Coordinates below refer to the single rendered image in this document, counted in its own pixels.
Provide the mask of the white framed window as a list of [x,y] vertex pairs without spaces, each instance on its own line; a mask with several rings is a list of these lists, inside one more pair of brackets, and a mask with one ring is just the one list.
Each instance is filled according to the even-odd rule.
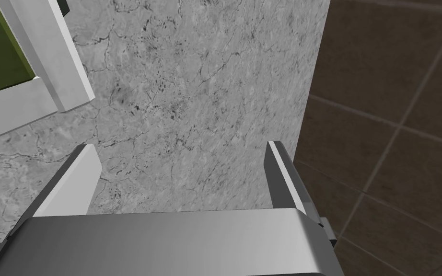
[[69,12],[67,0],[0,0],[0,136],[94,99]]

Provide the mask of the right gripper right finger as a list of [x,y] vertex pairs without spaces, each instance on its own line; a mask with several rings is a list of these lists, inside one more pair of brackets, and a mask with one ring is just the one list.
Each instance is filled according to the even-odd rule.
[[273,207],[295,208],[323,226],[316,206],[281,141],[267,142],[263,165]]

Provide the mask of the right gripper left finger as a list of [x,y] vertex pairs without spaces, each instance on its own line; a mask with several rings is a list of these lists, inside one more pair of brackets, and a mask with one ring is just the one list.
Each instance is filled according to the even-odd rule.
[[32,217],[85,215],[96,189],[102,165],[93,144],[81,144],[69,155],[14,230]]

